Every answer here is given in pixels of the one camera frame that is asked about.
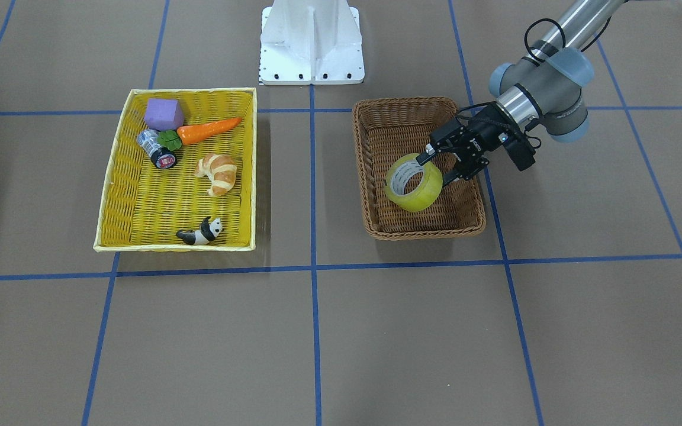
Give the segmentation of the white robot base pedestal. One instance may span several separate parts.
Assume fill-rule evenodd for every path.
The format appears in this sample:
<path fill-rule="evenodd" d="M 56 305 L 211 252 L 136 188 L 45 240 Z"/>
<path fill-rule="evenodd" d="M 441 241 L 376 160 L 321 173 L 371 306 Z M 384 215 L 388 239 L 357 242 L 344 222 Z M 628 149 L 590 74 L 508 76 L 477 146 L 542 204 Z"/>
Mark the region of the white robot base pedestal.
<path fill-rule="evenodd" d="M 365 80 L 360 13 L 346 1 L 274 1 L 260 14 L 263 85 L 356 85 Z"/>

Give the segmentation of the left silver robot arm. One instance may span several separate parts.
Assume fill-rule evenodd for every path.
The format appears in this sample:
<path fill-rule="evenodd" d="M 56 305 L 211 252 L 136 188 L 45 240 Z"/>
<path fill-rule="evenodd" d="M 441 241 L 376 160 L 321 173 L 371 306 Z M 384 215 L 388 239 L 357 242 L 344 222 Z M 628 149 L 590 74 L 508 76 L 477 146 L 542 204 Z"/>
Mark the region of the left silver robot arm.
<path fill-rule="evenodd" d="M 503 149 L 520 172 L 534 165 L 541 146 L 531 130 L 542 126 L 561 143 L 579 140 L 590 126 L 584 88 L 595 71 L 585 51 L 598 40 L 622 1 L 576 1 L 551 29 L 532 43 L 525 55 L 498 66 L 490 76 L 492 100 L 460 109 L 455 118 L 430 135 L 414 157 L 425 166 L 441 154 L 455 156 L 443 186 L 471 180 L 490 161 L 487 153 Z"/>

